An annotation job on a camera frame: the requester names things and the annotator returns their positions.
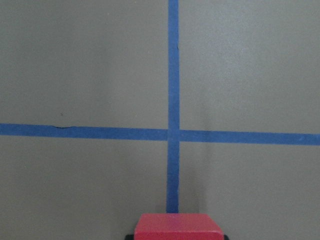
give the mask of gray floor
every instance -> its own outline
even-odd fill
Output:
[[[166,0],[0,0],[0,123],[168,128]],[[180,1],[182,129],[320,133],[320,1]],[[320,147],[183,142],[181,212],[318,239]],[[1,240],[123,240],[165,141],[0,136]]]

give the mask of blue tape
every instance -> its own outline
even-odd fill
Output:
[[[319,146],[320,134],[181,130],[180,140],[201,143]]]
[[[87,126],[55,127],[0,123],[0,135],[7,136],[167,141],[167,132],[166,129]]]
[[[168,0],[168,152],[166,212],[179,212],[179,1]]]

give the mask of red object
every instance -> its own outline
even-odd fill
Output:
[[[134,240],[224,240],[220,227],[202,213],[146,213]]]

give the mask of red box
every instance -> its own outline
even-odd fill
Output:
[[[224,240],[224,233],[207,214],[146,213],[134,240]]]

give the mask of vertical blue tape line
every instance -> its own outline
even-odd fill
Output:
[[[168,0],[168,152],[166,212],[179,212],[179,0]]]

